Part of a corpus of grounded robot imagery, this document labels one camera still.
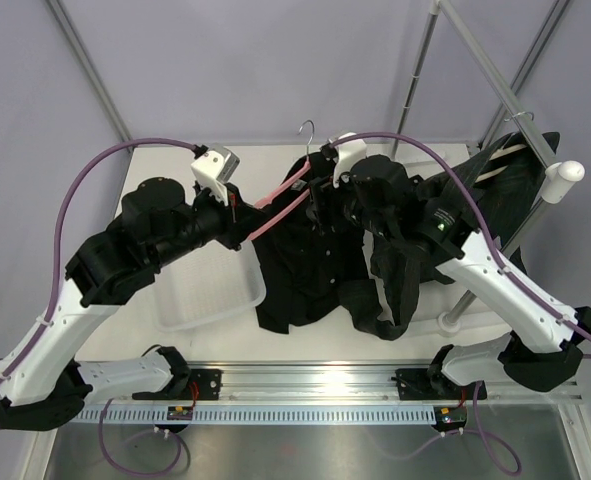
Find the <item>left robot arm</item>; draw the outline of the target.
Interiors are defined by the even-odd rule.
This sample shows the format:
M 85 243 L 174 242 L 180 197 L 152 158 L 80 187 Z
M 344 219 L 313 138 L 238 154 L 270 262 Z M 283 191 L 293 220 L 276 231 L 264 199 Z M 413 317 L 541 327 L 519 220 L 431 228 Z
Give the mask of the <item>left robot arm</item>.
M 188 391 L 191 369 L 172 346 L 120 361 L 75 355 L 164 267 L 211 241 L 238 250 L 267 220 L 236 186 L 224 190 L 226 203 L 198 188 L 188 204 L 179 182 L 158 177 L 122 198 L 120 214 L 66 264 L 63 286 L 44 317 L 0 359 L 0 430 L 49 431 L 89 404 L 118 397 L 174 400 Z

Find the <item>black shirt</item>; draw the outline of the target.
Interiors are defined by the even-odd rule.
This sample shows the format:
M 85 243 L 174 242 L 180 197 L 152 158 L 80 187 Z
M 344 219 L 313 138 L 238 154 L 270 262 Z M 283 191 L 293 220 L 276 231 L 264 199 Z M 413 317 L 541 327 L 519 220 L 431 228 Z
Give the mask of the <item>black shirt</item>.
M 364 231 L 340 226 L 321 233 L 302 201 L 253 241 L 266 286 L 256 308 L 259 327 L 287 334 L 321 320 L 338 307 L 355 329 L 375 334 L 383 309 L 363 253 Z

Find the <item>metal clothes rack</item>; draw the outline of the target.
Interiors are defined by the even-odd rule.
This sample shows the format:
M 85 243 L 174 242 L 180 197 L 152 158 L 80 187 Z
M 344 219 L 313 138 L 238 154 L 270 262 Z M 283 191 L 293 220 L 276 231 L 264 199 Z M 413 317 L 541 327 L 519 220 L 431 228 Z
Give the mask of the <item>metal clothes rack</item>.
M 556 155 L 545 140 L 543 134 L 537 128 L 534 122 L 534 115 L 524 108 L 518 99 L 517 94 L 521 91 L 522 87 L 524 87 L 526 80 L 533 72 L 538 60 L 543 55 L 545 47 L 557 30 L 557 27 L 570 8 L 570 5 L 571 3 L 569 1 L 555 1 L 552 4 L 545 20 L 538 30 L 538 33 L 531 42 L 517 73 L 513 80 L 508 82 L 499 72 L 481 43 L 470 31 L 464 19 L 456 11 L 452 2 L 430 1 L 428 3 L 426 24 L 414 60 L 410 84 L 402 107 L 397 132 L 401 133 L 406 125 L 438 17 L 444 15 L 457 32 L 457 35 L 472 55 L 485 79 L 501 101 L 501 106 L 496 110 L 479 146 L 486 147 L 489 145 L 495 134 L 499 132 L 499 127 L 502 122 L 512 122 L 517 126 L 520 133 L 544 167 L 548 168 L 556 164 Z M 571 168 L 571 178 L 569 180 L 564 180 L 562 177 L 556 175 L 553 179 L 545 182 L 541 196 L 533 203 L 526 219 L 522 222 L 510 240 L 508 240 L 503 246 L 502 253 L 505 256 L 509 257 L 514 254 L 518 247 L 521 246 L 526 234 L 533 229 L 550 207 L 560 202 L 570 189 L 582 179 L 585 170 L 581 164 L 568 161 L 566 165 Z

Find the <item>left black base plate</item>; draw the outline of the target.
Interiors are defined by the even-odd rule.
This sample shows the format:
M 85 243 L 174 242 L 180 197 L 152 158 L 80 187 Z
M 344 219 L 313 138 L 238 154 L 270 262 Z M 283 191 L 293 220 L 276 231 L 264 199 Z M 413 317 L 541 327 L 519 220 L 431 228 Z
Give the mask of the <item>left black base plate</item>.
M 191 370 L 187 385 L 179 393 L 141 392 L 132 395 L 133 400 L 150 401 L 217 401 L 220 398 L 222 371 L 215 368 L 197 368 Z

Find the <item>wooden hanger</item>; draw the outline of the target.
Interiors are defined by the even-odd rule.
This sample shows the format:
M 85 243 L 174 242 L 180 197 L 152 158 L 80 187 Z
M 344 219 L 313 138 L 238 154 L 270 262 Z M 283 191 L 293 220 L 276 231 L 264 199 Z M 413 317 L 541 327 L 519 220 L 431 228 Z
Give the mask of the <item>wooden hanger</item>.
M 525 144 L 515 144 L 496 150 L 489 158 L 482 172 L 477 176 L 475 183 L 486 181 L 502 173 L 511 163 L 515 155 L 526 148 Z

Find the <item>dark striped shirt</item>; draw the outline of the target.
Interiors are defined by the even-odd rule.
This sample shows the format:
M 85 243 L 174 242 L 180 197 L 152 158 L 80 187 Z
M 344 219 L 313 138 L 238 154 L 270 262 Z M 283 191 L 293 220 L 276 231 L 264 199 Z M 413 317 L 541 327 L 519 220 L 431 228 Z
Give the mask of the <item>dark striped shirt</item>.
M 508 167 L 499 175 L 475 183 L 490 156 L 499 148 L 525 144 Z M 467 187 L 489 228 L 491 238 L 504 246 L 526 219 L 527 214 L 544 181 L 544 168 L 520 133 L 507 134 L 466 162 L 453 168 L 454 173 Z M 416 205 L 409 207 L 401 217 L 406 219 L 405 229 L 417 225 L 421 215 L 430 206 L 452 207 L 459 216 L 455 232 L 463 235 L 468 228 L 477 225 L 471 208 L 467 205 L 458 187 L 446 173 L 421 178 L 414 187 Z M 370 258 L 371 273 L 383 281 L 386 302 L 392 311 L 390 320 L 376 323 L 376 333 L 382 340 L 393 341 L 408 329 L 417 309 L 420 285 L 436 281 L 443 285 L 454 281 L 439 273 L 435 265 L 445 258 L 437 249 L 430 257 L 419 255 L 407 238 L 389 241 L 374 237 Z

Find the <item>clear plastic basket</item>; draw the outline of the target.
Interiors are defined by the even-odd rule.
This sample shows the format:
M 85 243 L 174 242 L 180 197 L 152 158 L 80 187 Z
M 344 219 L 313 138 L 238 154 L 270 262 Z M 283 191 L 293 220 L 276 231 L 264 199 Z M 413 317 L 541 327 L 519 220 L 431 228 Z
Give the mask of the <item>clear plastic basket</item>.
M 164 267 L 152 286 L 155 323 L 177 332 L 242 314 L 261 304 L 266 286 L 255 249 L 248 241 L 239 250 L 217 242 Z

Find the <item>aluminium rail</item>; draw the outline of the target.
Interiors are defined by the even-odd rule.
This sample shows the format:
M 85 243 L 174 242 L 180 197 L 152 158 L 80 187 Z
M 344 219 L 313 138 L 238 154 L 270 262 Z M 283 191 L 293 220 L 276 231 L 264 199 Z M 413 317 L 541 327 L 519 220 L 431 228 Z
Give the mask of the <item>aluminium rail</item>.
M 194 364 L 192 369 L 215 368 L 222 371 L 220 398 L 197 401 L 215 404 L 367 404 L 403 401 L 409 403 L 450 404 L 455 400 L 400 400 L 392 377 L 399 368 L 427 368 L 401 363 L 322 363 L 322 364 Z M 548 393 L 526 389 L 507 379 L 484 381 L 482 401 L 496 404 L 578 404 L 583 401 L 577 381 L 569 380 Z M 179 403 L 176 401 L 133 400 L 133 394 L 117 394 L 116 402 Z

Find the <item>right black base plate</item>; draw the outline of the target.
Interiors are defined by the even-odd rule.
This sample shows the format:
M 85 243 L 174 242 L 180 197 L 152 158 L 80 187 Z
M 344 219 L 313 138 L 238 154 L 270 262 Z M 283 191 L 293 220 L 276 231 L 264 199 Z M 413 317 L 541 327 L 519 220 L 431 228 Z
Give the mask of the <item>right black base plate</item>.
M 471 400 L 475 390 L 475 383 L 459 386 L 430 368 L 399 368 L 392 379 L 400 400 Z

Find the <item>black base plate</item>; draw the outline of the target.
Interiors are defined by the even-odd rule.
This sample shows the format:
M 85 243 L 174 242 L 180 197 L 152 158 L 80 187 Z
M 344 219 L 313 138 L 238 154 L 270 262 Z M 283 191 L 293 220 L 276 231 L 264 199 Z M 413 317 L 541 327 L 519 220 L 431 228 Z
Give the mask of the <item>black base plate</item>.
M 399 368 L 392 379 L 400 400 L 471 400 L 475 390 L 475 383 L 459 386 L 430 368 Z
M 222 371 L 215 368 L 197 368 L 191 370 L 187 385 L 179 393 L 141 392 L 132 395 L 133 400 L 150 401 L 217 401 L 220 398 Z

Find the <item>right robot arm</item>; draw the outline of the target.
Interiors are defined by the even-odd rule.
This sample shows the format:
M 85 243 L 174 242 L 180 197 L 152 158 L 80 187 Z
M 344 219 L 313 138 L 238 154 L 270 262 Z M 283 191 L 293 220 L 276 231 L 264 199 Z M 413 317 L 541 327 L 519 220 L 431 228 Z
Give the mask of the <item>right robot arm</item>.
M 341 240 L 353 232 L 374 237 L 369 261 L 360 249 L 350 251 L 347 264 L 360 273 L 340 286 L 340 303 L 360 331 L 399 338 L 417 307 L 420 284 L 446 277 L 510 326 L 493 340 L 442 347 L 427 371 L 433 393 L 449 397 L 461 387 L 500 377 L 548 392 L 577 373 L 580 343 L 591 335 L 591 309 L 548 301 L 497 250 L 467 179 L 453 174 L 439 195 L 428 197 L 420 179 L 383 155 L 363 158 L 344 173 L 319 153 L 307 163 L 309 216 Z

